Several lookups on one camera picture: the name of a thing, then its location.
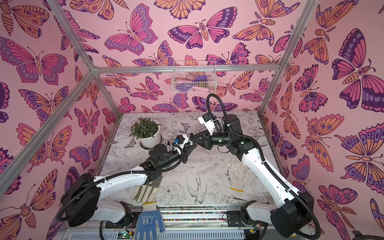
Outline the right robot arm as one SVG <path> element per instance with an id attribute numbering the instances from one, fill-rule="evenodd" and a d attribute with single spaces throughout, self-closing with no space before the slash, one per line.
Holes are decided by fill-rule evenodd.
<path id="1" fill-rule="evenodd" d="M 270 164 L 258 141 L 243 134 L 239 119 L 227 114 L 217 95 L 207 96 L 206 108 L 207 113 L 199 118 L 206 131 L 191 135 L 192 142 L 206 150 L 213 146 L 227 147 L 261 181 L 274 200 L 272 205 L 259 202 L 245 205 L 246 216 L 274 226 L 285 238 L 297 234 L 308 240 L 319 239 L 321 226 L 313 211 L 312 195 L 301 193 Z"/>

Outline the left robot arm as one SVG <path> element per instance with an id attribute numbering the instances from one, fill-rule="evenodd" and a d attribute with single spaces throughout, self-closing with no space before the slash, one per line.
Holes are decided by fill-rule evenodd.
<path id="1" fill-rule="evenodd" d="M 174 145 L 168 151 L 163 144 L 149 151 L 149 157 L 139 166 L 125 172 L 109 176 L 96 176 L 86 173 L 74 181 L 61 197 L 62 207 L 56 214 L 57 222 L 67 222 L 70 227 L 80 226 L 88 221 L 121 222 L 129 214 L 127 204 L 122 208 L 101 206 L 99 201 L 121 190 L 151 183 L 162 173 L 186 163 L 196 145 L 184 147 Z"/>

